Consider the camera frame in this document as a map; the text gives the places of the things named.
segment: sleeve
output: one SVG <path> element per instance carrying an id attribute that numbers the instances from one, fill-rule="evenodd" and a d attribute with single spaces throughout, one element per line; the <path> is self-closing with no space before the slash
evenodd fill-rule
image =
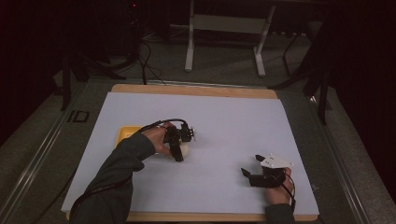
<path id="1" fill-rule="evenodd" d="M 268 224 L 291 224 L 295 223 L 290 205 L 286 203 L 273 204 L 265 208 Z"/>
<path id="2" fill-rule="evenodd" d="M 142 133 L 135 133 L 117 145 L 103 163 L 86 192 L 118 183 L 144 168 L 142 160 L 155 153 L 154 145 Z M 133 193 L 132 182 L 116 189 L 109 189 L 84 200 L 70 223 L 125 223 Z"/>

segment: gray floor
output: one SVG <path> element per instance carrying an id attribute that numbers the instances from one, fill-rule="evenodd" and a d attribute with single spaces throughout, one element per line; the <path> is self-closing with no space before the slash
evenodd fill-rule
<path id="1" fill-rule="evenodd" d="M 217 41 L 209 40 L 213 36 Z M 230 41 L 229 36 L 219 40 L 216 34 L 198 33 L 190 73 L 184 71 L 187 36 L 183 30 L 177 29 L 170 42 L 163 42 L 156 35 L 148 36 L 145 40 L 150 54 L 149 48 L 143 45 L 141 55 L 144 59 L 149 55 L 146 73 L 153 77 L 149 84 L 265 89 L 288 78 L 281 54 L 289 38 L 283 35 L 267 38 L 263 50 L 267 76 L 258 77 L 252 54 L 257 37 L 239 35 L 235 41 L 236 36 L 231 35 L 233 41 Z M 307 38 L 302 36 L 288 52 L 291 70 L 298 66 L 309 45 Z M 138 63 L 117 72 L 128 77 L 122 81 L 124 83 L 141 82 L 142 69 Z M 287 111 L 324 223 L 396 223 L 395 204 L 339 103 L 336 91 L 330 89 L 326 111 L 328 125 L 323 126 L 316 116 L 316 105 L 302 93 L 304 82 L 277 91 L 277 94 Z M 12 190 L 16 187 L 22 191 L 19 197 L 11 199 L 15 209 L 2 210 L 1 223 L 33 223 L 43 211 L 47 212 L 37 223 L 67 223 L 60 207 L 67 192 L 68 178 L 78 166 L 106 93 L 115 83 L 120 82 L 94 73 L 88 83 L 74 81 L 74 101 L 66 111 L 60 111 L 62 98 L 51 95 L 2 145 L 0 202 L 6 204 L 9 195 L 15 195 Z M 90 118 L 87 122 L 70 122 L 72 110 L 89 111 Z M 25 180 L 25 186 L 17 185 L 36 153 L 43 155 L 44 160 L 36 167 L 34 178 Z M 47 208 L 54 199 L 55 203 Z"/>

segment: metal leg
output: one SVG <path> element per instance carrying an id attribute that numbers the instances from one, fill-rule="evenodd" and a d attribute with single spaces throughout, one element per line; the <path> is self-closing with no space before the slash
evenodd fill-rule
<path id="1" fill-rule="evenodd" d="M 190 0 L 190 26 L 189 26 L 189 46 L 187 48 L 186 72 L 192 71 L 192 60 L 194 56 L 194 0 Z"/>
<path id="2" fill-rule="evenodd" d="M 275 8 L 276 8 L 275 6 L 271 7 L 271 9 L 270 9 L 270 11 L 268 13 L 267 19 L 265 20 L 265 23 L 264 23 L 264 25 L 262 27 L 262 38 L 260 40 L 260 43 L 259 43 L 259 45 L 257 47 L 253 48 L 254 57 L 256 59 L 257 71 L 258 71 L 260 77 L 264 77 L 265 76 L 264 65 L 263 65 L 263 62 L 262 62 L 262 46 L 264 45 L 265 38 L 268 35 L 268 30 L 270 28 L 271 20 L 272 20 L 272 18 L 274 16 Z"/>

